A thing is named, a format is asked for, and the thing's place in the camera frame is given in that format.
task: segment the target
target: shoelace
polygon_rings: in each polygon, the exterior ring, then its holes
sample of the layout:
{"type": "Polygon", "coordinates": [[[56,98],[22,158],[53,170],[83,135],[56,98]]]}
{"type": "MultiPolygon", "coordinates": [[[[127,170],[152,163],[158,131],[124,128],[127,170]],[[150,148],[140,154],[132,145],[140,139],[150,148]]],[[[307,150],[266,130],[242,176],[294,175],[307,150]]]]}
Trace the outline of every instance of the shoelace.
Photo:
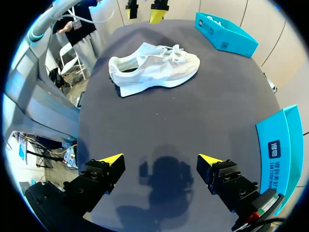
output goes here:
{"type": "Polygon", "coordinates": [[[179,44],[174,45],[173,47],[168,46],[158,46],[160,48],[163,48],[164,51],[161,53],[161,55],[166,54],[171,49],[171,53],[169,56],[163,59],[163,62],[166,62],[168,60],[171,60],[175,63],[182,63],[188,59],[188,53],[183,50],[183,48],[179,48],[179,44]]]}

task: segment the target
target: table surface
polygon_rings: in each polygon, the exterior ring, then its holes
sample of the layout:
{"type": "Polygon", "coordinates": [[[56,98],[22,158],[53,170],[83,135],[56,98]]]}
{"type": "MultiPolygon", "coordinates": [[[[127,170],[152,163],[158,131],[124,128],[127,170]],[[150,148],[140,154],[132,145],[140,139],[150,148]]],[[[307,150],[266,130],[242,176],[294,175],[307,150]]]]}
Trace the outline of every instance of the table surface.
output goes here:
{"type": "Polygon", "coordinates": [[[210,194],[196,171],[197,155],[231,159],[260,183],[255,125],[279,109],[253,59],[217,51],[194,21],[117,29],[94,67],[80,112],[79,166],[118,153],[126,163],[111,195],[90,214],[93,222],[120,232],[230,231],[238,216],[210,194]],[[108,61],[143,42],[179,44],[199,57],[197,75],[176,88],[118,97],[108,61]]]}

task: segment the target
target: sneaker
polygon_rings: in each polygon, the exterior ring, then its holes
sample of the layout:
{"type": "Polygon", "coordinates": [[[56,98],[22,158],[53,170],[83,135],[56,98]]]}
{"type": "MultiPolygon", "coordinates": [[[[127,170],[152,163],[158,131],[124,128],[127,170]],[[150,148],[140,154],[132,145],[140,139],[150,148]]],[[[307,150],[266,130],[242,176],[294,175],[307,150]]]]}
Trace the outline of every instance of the sneaker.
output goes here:
{"type": "Polygon", "coordinates": [[[199,64],[196,55],[180,49],[178,44],[167,47],[143,43],[128,57],[112,57],[109,72],[120,96],[126,97],[153,86],[181,85],[197,72],[199,64]]]}

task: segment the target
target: blue box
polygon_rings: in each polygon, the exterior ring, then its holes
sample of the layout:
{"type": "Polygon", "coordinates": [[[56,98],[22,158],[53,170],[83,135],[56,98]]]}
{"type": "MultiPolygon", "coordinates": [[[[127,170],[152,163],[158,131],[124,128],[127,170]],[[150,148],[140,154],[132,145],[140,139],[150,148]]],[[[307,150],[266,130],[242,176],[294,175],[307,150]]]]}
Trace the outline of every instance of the blue box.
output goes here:
{"type": "Polygon", "coordinates": [[[304,136],[297,105],[286,107],[256,125],[261,151],[261,188],[285,196],[275,215],[293,194],[302,173],[304,136]]]}
{"type": "Polygon", "coordinates": [[[218,50],[251,57],[259,44],[239,26],[215,15],[197,12],[195,27],[218,50]]]}

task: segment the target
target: screw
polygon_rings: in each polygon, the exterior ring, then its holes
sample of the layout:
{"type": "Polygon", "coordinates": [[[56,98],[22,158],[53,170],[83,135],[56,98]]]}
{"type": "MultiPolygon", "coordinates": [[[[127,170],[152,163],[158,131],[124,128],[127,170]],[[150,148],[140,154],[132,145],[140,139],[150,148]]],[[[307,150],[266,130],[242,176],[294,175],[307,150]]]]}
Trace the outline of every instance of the screw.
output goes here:
{"type": "Polygon", "coordinates": [[[42,203],[42,199],[41,198],[37,198],[37,204],[41,204],[42,203]]]}
{"type": "Polygon", "coordinates": [[[246,193],[246,190],[244,190],[244,189],[240,189],[239,190],[239,195],[241,196],[241,195],[243,195],[243,194],[245,194],[246,193]]]}
{"type": "Polygon", "coordinates": [[[46,192],[46,193],[44,194],[44,198],[45,198],[45,199],[49,198],[49,192],[46,192]]]}

